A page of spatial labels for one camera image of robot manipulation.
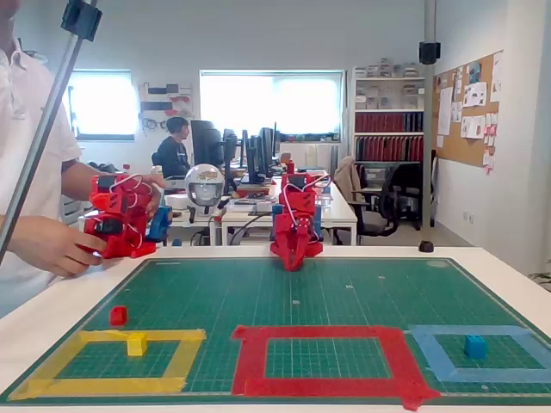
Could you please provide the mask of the person's right hand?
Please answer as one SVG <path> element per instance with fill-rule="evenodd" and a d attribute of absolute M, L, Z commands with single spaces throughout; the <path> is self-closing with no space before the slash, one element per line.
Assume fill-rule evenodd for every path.
<path fill-rule="evenodd" d="M 13 251 L 25 262 L 61 277 L 83 274 L 98 266 L 106 248 L 99 237 L 45 217 L 23 217 L 17 223 Z"/>

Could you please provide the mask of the person's left hand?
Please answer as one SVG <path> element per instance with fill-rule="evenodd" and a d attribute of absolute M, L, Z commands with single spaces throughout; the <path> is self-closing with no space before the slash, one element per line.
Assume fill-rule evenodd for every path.
<path fill-rule="evenodd" d="M 163 175 L 150 174 L 142 175 L 141 182 L 147 184 L 151 188 L 151 200 L 146 207 L 148 218 L 152 219 L 160 206 L 163 190 L 164 190 L 164 178 Z"/>

